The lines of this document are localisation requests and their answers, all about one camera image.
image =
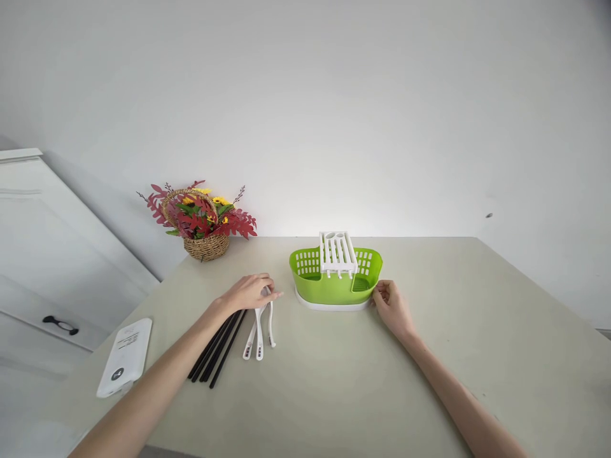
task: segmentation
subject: black door handle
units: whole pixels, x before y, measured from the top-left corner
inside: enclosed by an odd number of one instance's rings
[[[65,321],[56,320],[53,315],[49,315],[49,316],[44,317],[43,318],[43,323],[53,323],[53,324],[56,324],[58,327],[60,327],[64,331],[67,331],[68,334],[70,334],[70,335],[74,335],[74,334],[76,334],[78,332],[78,328],[75,328],[72,324],[66,323]]]

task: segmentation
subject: table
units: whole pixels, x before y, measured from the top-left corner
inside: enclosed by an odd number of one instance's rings
[[[532,456],[611,456],[611,342],[477,239],[353,241],[382,254],[382,277],[409,297],[425,342]],[[285,291],[274,307],[277,347],[261,362],[241,359],[250,312],[216,387],[185,381],[149,444],[207,458],[468,455],[374,310],[297,302],[288,258],[314,246],[316,237],[232,239],[218,260],[185,259],[125,320],[153,319],[149,368],[240,276],[269,272]],[[116,403],[95,397],[114,337],[61,385],[42,420],[86,431]]]

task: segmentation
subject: white wall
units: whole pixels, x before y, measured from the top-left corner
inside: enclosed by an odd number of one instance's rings
[[[260,235],[478,236],[611,328],[603,3],[0,9],[0,148],[41,148],[159,277],[183,252],[136,191],[203,177]]]

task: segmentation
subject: white base tray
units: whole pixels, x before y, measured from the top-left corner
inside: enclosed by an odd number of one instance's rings
[[[297,287],[295,286],[295,296],[297,296],[297,300],[305,305],[307,308],[312,310],[321,310],[323,312],[356,312],[358,310],[365,310],[367,305],[369,305],[369,299],[363,303],[359,304],[349,304],[349,305],[334,305],[334,304],[318,304],[313,302],[308,302],[303,299],[299,293],[297,292]]]

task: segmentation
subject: black chopstick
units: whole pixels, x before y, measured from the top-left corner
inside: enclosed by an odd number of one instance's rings
[[[217,338],[217,336],[221,333],[221,329],[223,328],[223,325],[225,324],[223,323],[217,330],[216,333],[214,334],[214,337],[212,339],[210,339],[210,342],[208,342],[208,344],[206,345],[206,348],[204,349],[204,351],[202,351],[202,354],[199,356],[199,358],[197,358],[197,361],[195,362],[195,364],[193,365],[193,369],[191,369],[191,372],[189,372],[189,375],[187,376],[187,378],[192,378],[193,374],[195,373],[195,371],[197,370],[197,367],[200,365],[200,363],[202,362],[202,360],[204,359],[204,357],[206,356],[206,353],[208,353],[210,351],[210,347],[212,346],[212,343],[214,342],[214,340]]]
[[[235,322],[237,321],[240,312],[241,310],[238,310],[236,313],[233,314],[231,318],[231,323],[229,323],[229,326],[227,326],[227,329],[225,330],[225,334],[223,335],[223,337],[221,337],[221,341],[216,346],[216,350],[214,354],[212,355],[212,358],[210,359],[208,366],[204,370],[204,373],[202,374],[201,378],[199,379],[200,382],[207,382],[208,379],[210,378],[210,374],[212,374],[212,371],[214,370],[214,366],[216,364],[216,361],[218,360],[218,356],[221,354],[221,351],[223,351],[223,348],[225,347],[225,344],[227,343],[227,339],[229,338],[231,331],[234,329]]]
[[[221,340],[223,333],[229,326],[229,323],[231,323],[231,320],[233,319],[234,315],[231,315],[229,318],[227,318],[227,320],[225,320],[225,322],[223,323],[223,326],[221,326],[221,328],[218,330],[217,334],[213,338],[212,345],[210,345],[208,352],[204,355],[204,357],[202,358],[202,361],[200,361],[199,365],[195,369],[195,372],[193,373],[193,377],[191,378],[191,381],[193,383],[197,381],[197,377],[199,377],[199,373],[204,369],[204,366],[206,365],[206,361],[208,361],[208,358],[214,351],[214,347],[216,347],[216,344]]]
[[[235,329],[234,335],[232,336],[231,340],[229,341],[229,345],[227,345],[227,350],[225,350],[223,359],[221,359],[221,362],[219,363],[218,367],[216,368],[216,372],[214,373],[214,377],[212,378],[212,382],[210,382],[210,389],[214,388],[214,385],[216,385],[216,379],[218,379],[218,375],[221,373],[223,364],[225,364],[225,360],[227,359],[229,350],[231,350],[231,345],[234,344],[235,336],[237,335],[238,331],[240,330],[240,326],[242,326],[242,322],[244,321],[244,317],[246,316],[246,313],[248,313],[248,310],[244,311],[244,313],[242,314],[242,317],[240,318],[240,322],[237,324],[237,328]]]

